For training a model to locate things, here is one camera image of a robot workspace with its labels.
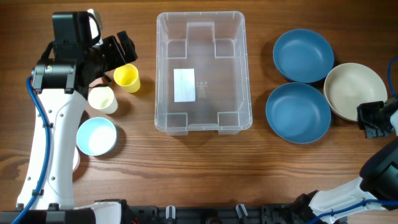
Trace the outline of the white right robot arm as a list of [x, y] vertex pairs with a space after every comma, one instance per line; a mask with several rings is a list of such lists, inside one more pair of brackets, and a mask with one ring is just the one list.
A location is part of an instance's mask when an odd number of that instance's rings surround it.
[[[367, 138], [397, 132], [397, 96], [357, 107], [358, 125]], [[359, 177], [337, 188], [302, 194], [289, 206], [303, 223], [336, 223], [369, 210], [397, 209], [397, 139], [363, 165]]]

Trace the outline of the cream beige bowl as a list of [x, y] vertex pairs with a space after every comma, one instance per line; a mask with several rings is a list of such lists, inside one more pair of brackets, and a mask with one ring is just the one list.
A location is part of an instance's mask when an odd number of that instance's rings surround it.
[[387, 89], [380, 76], [358, 63], [333, 68], [325, 78], [323, 94], [332, 112], [348, 121], [358, 120], [360, 104], [387, 100]]

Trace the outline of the dark blue bowl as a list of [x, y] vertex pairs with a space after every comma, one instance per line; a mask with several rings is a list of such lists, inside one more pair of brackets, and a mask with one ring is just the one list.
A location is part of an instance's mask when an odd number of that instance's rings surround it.
[[304, 83], [286, 83], [268, 97], [265, 114], [270, 128], [282, 139], [308, 144], [322, 138], [331, 125], [326, 98]]
[[282, 76], [293, 82], [323, 80], [335, 63], [335, 55], [324, 36], [308, 29], [282, 34], [273, 48], [273, 61]]

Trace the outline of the pink small bowl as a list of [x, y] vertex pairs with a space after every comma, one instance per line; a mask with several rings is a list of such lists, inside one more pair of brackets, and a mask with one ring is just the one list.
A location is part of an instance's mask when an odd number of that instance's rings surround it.
[[74, 156], [73, 156], [73, 172], [75, 172], [80, 164], [80, 153], [78, 152], [77, 147], [75, 147], [74, 150]]

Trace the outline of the cream plastic cup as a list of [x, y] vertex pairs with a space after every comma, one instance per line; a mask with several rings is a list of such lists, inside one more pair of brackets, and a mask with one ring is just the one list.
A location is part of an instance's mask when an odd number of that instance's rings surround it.
[[105, 114], [112, 114], [118, 108], [113, 90], [108, 86], [93, 88], [88, 94], [89, 105]]

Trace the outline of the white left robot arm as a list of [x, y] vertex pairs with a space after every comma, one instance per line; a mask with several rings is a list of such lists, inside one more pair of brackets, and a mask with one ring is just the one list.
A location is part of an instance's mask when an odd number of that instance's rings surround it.
[[76, 134], [89, 85], [106, 72], [137, 59], [125, 31], [100, 38], [59, 35], [26, 80], [36, 108], [27, 178], [13, 223], [46, 223], [50, 212], [69, 218], [75, 207], [72, 165]]

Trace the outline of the yellow plastic cup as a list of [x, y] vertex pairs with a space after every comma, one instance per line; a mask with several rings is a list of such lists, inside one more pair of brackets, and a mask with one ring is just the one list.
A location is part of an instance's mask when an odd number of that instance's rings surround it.
[[141, 87], [138, 69], [130, 63], [115, 69], [114, 81], [128, 93], [135, 93]]

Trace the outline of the light blue small bowl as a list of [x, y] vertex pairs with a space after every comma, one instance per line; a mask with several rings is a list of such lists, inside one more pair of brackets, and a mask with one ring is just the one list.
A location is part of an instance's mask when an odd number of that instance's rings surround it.
[[76, 134], [79, 150], [89, 156], [106, 154], [116, 145], [115, 125], [106, 118], [95, 117], [86, 120]]

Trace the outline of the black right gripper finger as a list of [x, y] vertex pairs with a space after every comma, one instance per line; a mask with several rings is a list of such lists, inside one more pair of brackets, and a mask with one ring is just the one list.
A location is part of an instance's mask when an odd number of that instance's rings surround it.
[[374, 101], [362, 103], [357, 107], [357, 118], [359, 129], [365, 130], [365, 127], [383, 130], [384, 118], [381, 110], [384, 107], [383, 101]]
[[377, 126], [369, 125], [364, 126], [365, 136], [368, 139], [388, 137], [393, 130], [394, 127], [392, 125], [386, 126], [384, 128], [378, 128]]

